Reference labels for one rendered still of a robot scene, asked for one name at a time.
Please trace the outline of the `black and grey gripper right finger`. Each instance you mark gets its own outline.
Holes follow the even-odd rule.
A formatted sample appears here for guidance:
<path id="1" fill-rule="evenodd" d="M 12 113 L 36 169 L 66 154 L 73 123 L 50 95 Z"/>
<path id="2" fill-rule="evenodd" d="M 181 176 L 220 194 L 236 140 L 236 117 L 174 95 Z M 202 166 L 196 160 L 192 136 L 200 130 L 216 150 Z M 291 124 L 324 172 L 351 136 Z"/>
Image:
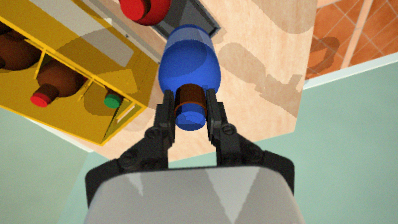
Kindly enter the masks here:
<path id="1" fill-rule="evenodd" d="M 276 169 L 285 178 L 294 196 L 294 163 L 281 155 L 263 151 L 258 145 L 237 133 L 228 123 L 223 102 L 217 102 L 215 89 L 206 90 L 208 140 L 216 148 L 217 165 L 259 164 Z"/>

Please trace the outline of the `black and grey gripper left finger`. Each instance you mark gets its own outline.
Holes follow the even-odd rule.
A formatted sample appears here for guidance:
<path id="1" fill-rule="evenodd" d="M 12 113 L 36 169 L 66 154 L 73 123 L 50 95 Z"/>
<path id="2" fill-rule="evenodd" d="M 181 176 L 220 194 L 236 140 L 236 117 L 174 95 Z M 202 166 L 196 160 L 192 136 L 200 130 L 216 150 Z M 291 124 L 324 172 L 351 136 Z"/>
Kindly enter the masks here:
<path id="1" fill-rule="evenodd" d="M 88 171 L 85 176 L 88 209 L 97 189 L 110 176 L 130 170 L 169 168 L 168 150 L 175 143 L 174 105 L 173 91 L 165 90 L 163 104 L 157 104 L 153 126 L 146 129 L 144 137 L 119 158 Z"/>

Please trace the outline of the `black rectangular tray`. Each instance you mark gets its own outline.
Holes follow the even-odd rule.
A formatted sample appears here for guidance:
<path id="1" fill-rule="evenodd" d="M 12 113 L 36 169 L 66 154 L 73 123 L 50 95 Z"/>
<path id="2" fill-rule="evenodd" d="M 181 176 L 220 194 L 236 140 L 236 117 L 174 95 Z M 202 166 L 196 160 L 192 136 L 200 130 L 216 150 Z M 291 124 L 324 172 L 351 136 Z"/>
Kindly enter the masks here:
<path id="1" fill-rule="evenodd" d="M 166 17 L 151 27 L 167 40 L 170 33 L 183 24 L 197 25 L 211 38 L 221 29 L 199 0 L 173 0 Z"/>

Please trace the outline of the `brown bottle with red cap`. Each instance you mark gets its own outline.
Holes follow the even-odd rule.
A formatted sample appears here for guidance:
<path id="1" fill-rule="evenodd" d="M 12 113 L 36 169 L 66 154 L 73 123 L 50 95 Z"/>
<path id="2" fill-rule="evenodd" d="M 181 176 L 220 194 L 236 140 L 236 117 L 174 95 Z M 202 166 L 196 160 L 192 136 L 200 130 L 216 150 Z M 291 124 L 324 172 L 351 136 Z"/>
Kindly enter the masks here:
<path id="1" fill-rule="evenodd" d="M 0 36 L 0 69 L 21 71 L 39 62 L 42 50 L 23 39 Z"/>
<path id="2" fill-rule="evenodd" d="M 56 97 L 76 94 L 89 78 L 53 58 L 37 74 L 38 88 L 30 98 L 39 107 L 47 107 Z"/>

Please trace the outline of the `blue bottle with brown label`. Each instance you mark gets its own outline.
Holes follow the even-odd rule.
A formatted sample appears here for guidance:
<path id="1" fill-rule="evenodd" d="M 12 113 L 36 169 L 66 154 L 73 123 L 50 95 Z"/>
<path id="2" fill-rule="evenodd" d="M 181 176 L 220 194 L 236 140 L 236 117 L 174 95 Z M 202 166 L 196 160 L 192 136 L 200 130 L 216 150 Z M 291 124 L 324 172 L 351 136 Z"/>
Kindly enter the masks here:
<path id="1" fill-rule="evenodd" d="M 169 35 L 158 70 L 161 91 L 174 93 L 176 125 L 196 131 L 206 123 L 206 90 L 217 94 L 221 69 L 209 34 L 201 27 L 185 24 Z"/>

